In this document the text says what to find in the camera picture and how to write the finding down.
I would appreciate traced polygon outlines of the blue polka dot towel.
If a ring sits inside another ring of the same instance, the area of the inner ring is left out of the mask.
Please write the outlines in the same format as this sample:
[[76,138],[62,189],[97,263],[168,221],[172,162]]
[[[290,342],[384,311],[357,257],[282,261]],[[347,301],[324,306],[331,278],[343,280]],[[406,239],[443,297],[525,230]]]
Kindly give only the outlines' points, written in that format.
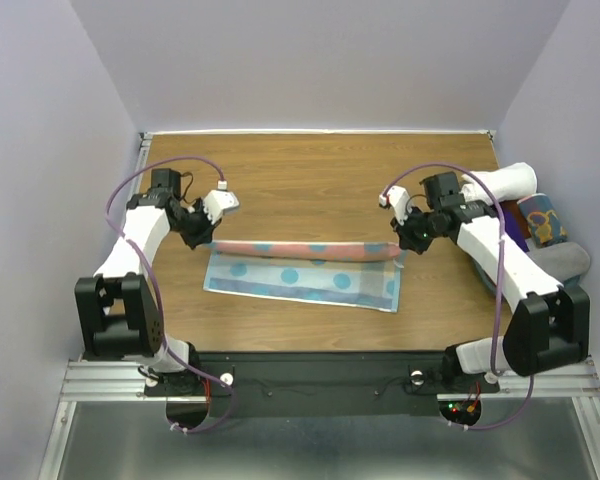
[[406,252],[392,242],[217,240],[210,250],[209,292],[398,311]]

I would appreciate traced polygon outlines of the yellow and blue cartoon towel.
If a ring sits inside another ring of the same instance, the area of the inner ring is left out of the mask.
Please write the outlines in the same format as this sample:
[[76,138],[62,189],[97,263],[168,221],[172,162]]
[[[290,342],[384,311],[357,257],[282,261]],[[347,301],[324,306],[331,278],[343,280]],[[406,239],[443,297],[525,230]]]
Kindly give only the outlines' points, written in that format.
[[517,205],[538,248],[550,247],[568,240],[568,233],[546,194],[527,196],[519,200]]

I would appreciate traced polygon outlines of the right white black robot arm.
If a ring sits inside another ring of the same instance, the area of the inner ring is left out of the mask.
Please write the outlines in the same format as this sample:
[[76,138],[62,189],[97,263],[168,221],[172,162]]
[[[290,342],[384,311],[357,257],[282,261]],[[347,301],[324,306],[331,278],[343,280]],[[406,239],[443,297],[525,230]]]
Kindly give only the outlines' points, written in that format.
[[569,277],[539,266],[507,234],[501,204],[537,194],[537,177],[526,163],[491,172],[448,166],[421,181],[427,210],[412,205],[396,181],[379,195],[391,209],[391,227],[403,250],[422,254],[436,238],[448,238],[469,255],[495,287],[498,304],[512,317],[490,337],[452,345],[440,366],[443,384],[462,390],[476,374],[495,383],[512,371],[529,377],[585,360],[589,354],[590,298]]

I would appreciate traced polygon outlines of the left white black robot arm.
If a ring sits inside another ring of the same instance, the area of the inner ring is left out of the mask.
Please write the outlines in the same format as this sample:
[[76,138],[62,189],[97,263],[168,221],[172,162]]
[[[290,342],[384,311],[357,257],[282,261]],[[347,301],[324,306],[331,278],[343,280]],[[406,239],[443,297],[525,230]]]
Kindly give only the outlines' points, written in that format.
[[206,196],[186,205],[183,176],[170,168],[152,172],[149,188],[127,201],[123,224],[110,224],[118,238],[108,257],[76,282],[74,295],[88,357],[136,362],[144,376],[168,379],[179,393],[190,394],[213,378],[202,371],[191,343],[166,333],[153,261],[172,232],[191,249],[210,243],[239,201],[220,178]]

